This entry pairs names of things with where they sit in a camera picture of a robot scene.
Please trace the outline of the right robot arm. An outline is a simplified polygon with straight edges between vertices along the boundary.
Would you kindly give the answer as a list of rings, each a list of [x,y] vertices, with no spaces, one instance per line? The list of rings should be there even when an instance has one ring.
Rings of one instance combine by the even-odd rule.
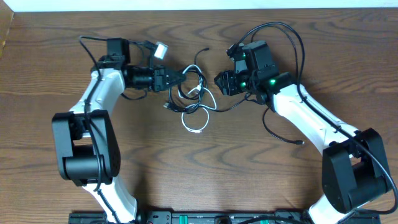
[[[233,70],[214,79],[224,95],[251,93],[294,124],[322,155],[323,196],[308,213],[313,223],[338,223],[392,190],[382,137],[348,125],[315,101],[288,72],[280,73],[263,40],[227,51]]]

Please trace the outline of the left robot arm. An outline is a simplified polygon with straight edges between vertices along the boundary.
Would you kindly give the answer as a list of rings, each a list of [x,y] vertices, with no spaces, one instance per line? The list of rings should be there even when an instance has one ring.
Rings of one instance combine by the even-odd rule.
[[[147,223],[147,214],[119,176],[121,153],[111,113],[125,89],[160,92],[185,81],[185,75],[163,65],[167,45],[136,42],[150,54],[147,66],[131,65],[128,39],[105,39],[107,53],[93,60],[91,81],[77,104],[52,118],[53,139],[61,177],[89,192],[103,212],[74,212],[69,223]]]

